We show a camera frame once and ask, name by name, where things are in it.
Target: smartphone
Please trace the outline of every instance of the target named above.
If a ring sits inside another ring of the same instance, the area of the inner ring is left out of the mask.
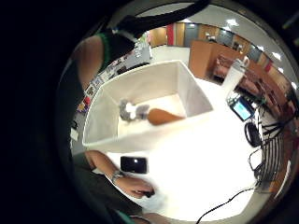
[[[121,157],[121,170],[136,174],[146,174],[148,171],[147,159],[144,157]]]

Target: wristwatch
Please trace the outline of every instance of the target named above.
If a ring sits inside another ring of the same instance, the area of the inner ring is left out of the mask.
[[[116,181],[116,179],[118,179],[120,177],[124,177],[124,173],[122,171],[120,171],[120,170],[115,171],[114,174],[113,174],[113,176],[111,177],[112,184],[115,185],[114,182]]]

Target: ceiling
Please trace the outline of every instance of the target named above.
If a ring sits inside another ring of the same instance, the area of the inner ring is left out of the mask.
[[[190,3],[179,3],[156,7],[140,14],[139,16],[141,17],[163,14],[165,12],[170,12],[183,7],[187,7],[188,5],[190,5]],[[299,86],[298,78],[295,75],[294,69],[292,68],[291,63],[289,62],[289,59],[287,58],[284,51],[281,49],[278,43],[255,22],[250,21],[246,17],[232,10],[213,5],[209,5],[203,11],[189,17],[188,19],[194,23],[203,23],[217,27],[227,26],[228,24],[226,20],[235,19],[235,21],[239,25],[230,26],[231,31],[246,38],[255,46],[263,46],[264,53],[273,61],[274,66],[276,68],[282,68],[284,76],[289,81],[295,82],[297,86]],[[274,57],[273,52],[280,54],[281,59],[278,60],[276,57]]]

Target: computer monitor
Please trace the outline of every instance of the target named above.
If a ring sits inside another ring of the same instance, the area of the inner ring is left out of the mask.
[[[237,116],[243,121],[250,119],[254,115],[254,109],[251,104],[244,98],[239,97],[236,102],[230,105],[232,110],[237,114]]]

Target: open cardboard box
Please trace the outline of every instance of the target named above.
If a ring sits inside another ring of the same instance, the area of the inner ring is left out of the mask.
[[[140,132],[118,134],[121,99],[138,105],[174,94],[178,95],[186,119],[161,126],[149,126],[147,130]],[[169,61],[145,65],[114,77],[101,86],[94,96],[85,121],[82,144],[86,148],[102,152],[151,150],[159,146],[152,143],[158,143],[169,132],[190,128],[192,122],[188,122],[189,117],[210,110],[210,102],[184,63]],[[177,122],[181,122],[179,126],[174,125]]]

